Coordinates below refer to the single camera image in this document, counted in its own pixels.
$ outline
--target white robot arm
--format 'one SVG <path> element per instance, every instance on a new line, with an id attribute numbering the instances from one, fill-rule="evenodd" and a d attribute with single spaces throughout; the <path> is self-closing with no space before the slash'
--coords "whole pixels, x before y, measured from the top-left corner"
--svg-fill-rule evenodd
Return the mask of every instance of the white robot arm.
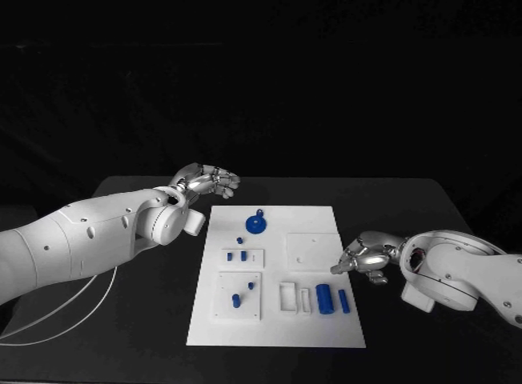
<path id="1" fill-rule="evenodd" d="M 439 302 L 454 310 L 473 310 L 478 298 L 522 329 L 522 255 L 506 254 L 470 234 L 437 230 L 412 238 L 363 232 L 344 249 L 330 272 L 365 273 L 386 284 L 380 269 L 399 265 L 406 278 L 402 299 L 425 312 Z"/>
<path id="2" fill-rule="evenodd" d="M 0 232 L 0 305 L 42 286 L 111 270 L 181 231 L 197 235 L 206 218 L 189 206 L 200 194 L 232 197 L 239 181 L 193 163 L 169 186 L 73 202 Z"/>

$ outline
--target blue object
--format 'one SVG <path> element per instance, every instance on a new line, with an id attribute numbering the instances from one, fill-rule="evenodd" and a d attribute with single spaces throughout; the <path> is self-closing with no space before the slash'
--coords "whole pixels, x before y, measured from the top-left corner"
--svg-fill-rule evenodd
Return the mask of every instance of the blue object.
<path id="1" fill-rule="evenodd" d="M 246 231 L 251 234 L 259 234 L 267 228 L 267 221 L 264 220 L 264 212 L 258 210 L 255 216 L 246 219 Z"/>
<path id="2" fill-rule="evenodd" d="M 321 314 L 333 314 L 333 297 L 330 296 L 327 284 L 316 286 L 316 300 L 318 301 L 318 312 Z"/>
<path id="3" fill-rule="evenodd" d="M 350 313 L 350 306 L 347 305 L 347 299 L 344 298 L 344 290 L 339 290 L 339 302 L 341 303 L 341 309 L 344 314 Z"/>
<path id="4" fill-rule="evenodd" d="M 239 308 L 241 307 L 241 296 L 238 294 L 232 295 L 232 307 Z"/>

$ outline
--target black background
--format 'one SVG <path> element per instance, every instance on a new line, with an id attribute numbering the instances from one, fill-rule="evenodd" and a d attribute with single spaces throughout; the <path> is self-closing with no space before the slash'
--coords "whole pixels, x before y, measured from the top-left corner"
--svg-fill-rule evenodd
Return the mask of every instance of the black background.
<path id="1" fill-rule="evenodd" d="M 432 178 L 522 253 L 522 2 L 0 10 L 0 203 L 190 162 Z"/>

